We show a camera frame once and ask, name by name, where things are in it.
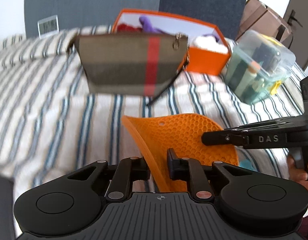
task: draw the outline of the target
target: purple cloth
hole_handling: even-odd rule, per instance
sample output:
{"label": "purple cloth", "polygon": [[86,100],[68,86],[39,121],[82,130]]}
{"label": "purple cloth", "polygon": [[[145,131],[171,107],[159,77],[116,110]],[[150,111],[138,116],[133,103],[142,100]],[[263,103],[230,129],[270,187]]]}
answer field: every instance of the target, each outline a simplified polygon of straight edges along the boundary
{"label": "purple cloth", "polygon": [[162,30],[154,28],[150,19],[146,16],[141,16],[139,21],[142,24],[143,32],[145,33],[164,33]]}
{"label": "purple cloth", "polygon": [[208,36],[212,36],[212,37],[214,37],[215,38],[215,40],[216,40],[216,42],[219,42],[219,40],[220,40],[220,38],[219,37],[217,37],[216,35],[214,35],[214,34],[205,34],[205,35],[202,35],[203,37],[208,37]]}

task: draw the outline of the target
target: orange box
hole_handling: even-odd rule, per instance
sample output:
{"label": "orange box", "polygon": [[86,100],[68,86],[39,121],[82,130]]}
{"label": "orange box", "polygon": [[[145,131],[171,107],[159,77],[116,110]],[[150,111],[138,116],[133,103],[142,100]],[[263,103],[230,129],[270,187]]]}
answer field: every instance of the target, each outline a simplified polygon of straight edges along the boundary
{"label": "orange box", "polygon": [[115,33],[117,26],[122,23],[136,28],[142,27],[139,23],[139,17],[142,15],[150,19],[153,27],[166,33],[172,35],[184,33],[189,37],[189,44],[195,37],[213,34],[219,37],[219,43],[228,48],[228,53],[222,54],[190,46],[190,64],[186,68],[187,71],[219,75],[231,56],[231,49],[216,25],[177,14],[140,9],[123,9],[115,20],[112,32]]}

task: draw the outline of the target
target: human hand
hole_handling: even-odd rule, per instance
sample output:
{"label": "human hand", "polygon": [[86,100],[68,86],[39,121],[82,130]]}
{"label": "human hand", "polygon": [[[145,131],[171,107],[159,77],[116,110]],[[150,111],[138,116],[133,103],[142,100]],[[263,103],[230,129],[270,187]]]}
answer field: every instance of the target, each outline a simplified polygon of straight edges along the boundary
{"label": "human hand", "polygon": [[308,174],[306,171],[302,169],[297,169],[295,167],[295,161],[292,158],[291,155],[288,155],[287,158],[288,168],[289,168],[289,174],[290,174],[290,180],[293,180],[302,186],[304,186],[308,190]]}

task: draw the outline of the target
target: honeycomb pattern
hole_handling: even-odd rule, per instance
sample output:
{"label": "honeycomb pattern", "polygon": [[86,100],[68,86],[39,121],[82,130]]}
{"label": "honeycomb pattern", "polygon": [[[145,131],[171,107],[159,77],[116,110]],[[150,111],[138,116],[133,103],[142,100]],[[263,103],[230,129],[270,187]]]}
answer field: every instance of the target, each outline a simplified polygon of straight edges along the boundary
{"label": "honeycomb pattern", "polygon": [[186,182],[169,178],[166,152],[175,150],[179,158],[194,158],[203,165],[223,161],[238,166],[233,145],[205,146],[203,132],[222,128],[199,114],[179,114],[155,118],[122,117],[122,123],[137,143],[160,192],[187,191]]}

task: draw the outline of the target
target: yellow latch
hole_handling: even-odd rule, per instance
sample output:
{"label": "yellow latch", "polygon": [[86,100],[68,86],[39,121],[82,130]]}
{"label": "yellow latch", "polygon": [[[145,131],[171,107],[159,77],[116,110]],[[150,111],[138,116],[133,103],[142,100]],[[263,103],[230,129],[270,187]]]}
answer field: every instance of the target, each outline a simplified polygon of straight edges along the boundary
{"label": "yellow latch", "polygon": [[274,85],[270,88],[270,95],[275,95],[277,93],[277,89],[282,84],[281,80],[276,81]]}
{"label": "yellow latch", "polygon": [[278,45],[278,46],[280,46],[280,47],[282,47],[283,45],[282,45],[282,43],[280,43],[279,41],[277,41],[276,39],[274,39],[274,38],[272,38],[272,37],[270,37],[270,36],[266,36],[266,35],[264,35],[264,34],[261,34],[264,38],[266,38],[268,41],[270,41],[270,42],[272,42],[272,43],[274,43],[274,44],[276,44],[276,45]]}

